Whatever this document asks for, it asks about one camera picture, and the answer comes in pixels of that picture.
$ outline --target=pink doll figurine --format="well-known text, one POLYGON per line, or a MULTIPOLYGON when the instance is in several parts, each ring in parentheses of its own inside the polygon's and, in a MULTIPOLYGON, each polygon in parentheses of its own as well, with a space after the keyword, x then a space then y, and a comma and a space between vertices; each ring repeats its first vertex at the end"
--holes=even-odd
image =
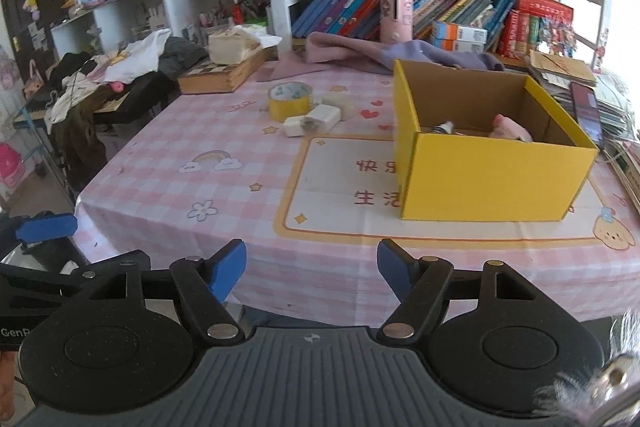
POLYGON ((523 126, 501 114, 497 114, 494 118, 494 131, 489 135, 489 138, 533 142, 531 135, 523 126))

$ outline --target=cloud print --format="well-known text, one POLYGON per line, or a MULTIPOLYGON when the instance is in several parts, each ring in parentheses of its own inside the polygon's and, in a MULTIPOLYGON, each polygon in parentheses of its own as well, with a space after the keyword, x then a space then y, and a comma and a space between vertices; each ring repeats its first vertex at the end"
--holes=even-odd
POLYGON ((232 171, 242 167, 242 164, 235 158, 225 158, 214 168, 216 171, 232 171))
POLYGON ((185 163, 182 167, 178 169, 180 174, 188 174, 189 172, 200 172, 202 170, 202 165, 197 162, 188 162, 185 163))

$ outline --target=silver bolt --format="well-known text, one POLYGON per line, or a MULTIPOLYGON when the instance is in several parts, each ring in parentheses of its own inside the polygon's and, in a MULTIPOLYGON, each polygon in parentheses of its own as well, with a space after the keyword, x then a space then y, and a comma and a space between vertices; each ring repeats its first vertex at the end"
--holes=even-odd
POLYGON ((238 327, 233 324, 214 324, 207 330, 207 334, 212 339, 219 341, 228 341, 234 338, 239 332, 238 327))
POLYGON ((408 339, 414 336, 414 328, 402 322, 387 324, 382 328, 382 332, 390 339, 408 339))

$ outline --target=gray ribbed panel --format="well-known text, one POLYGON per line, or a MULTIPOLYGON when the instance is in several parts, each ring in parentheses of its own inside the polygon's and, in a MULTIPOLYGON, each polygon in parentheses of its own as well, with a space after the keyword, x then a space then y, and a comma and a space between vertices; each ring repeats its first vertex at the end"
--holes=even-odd
POLYGON ((20 423, 20 427, 564 425, 559 419, 495 417, 460 403, 434 383, 413 351, 380 346, 365 328, 258 328, 242 346, 209 350, 180 389, 152 405, 101 417, 39 407, 20 423))

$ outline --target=smartphone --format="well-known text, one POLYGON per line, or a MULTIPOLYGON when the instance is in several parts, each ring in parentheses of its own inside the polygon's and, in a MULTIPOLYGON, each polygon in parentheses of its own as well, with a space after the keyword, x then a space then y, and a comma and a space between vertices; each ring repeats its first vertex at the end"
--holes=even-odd
POLYGON ((600 112, 598 100, 593 89, 578 82, 572 82, 569 86, 571 97, 574 100, 575 120, 587 136, 591 138, 600 149, 604 147, 604 133, 600 125, 600 112))

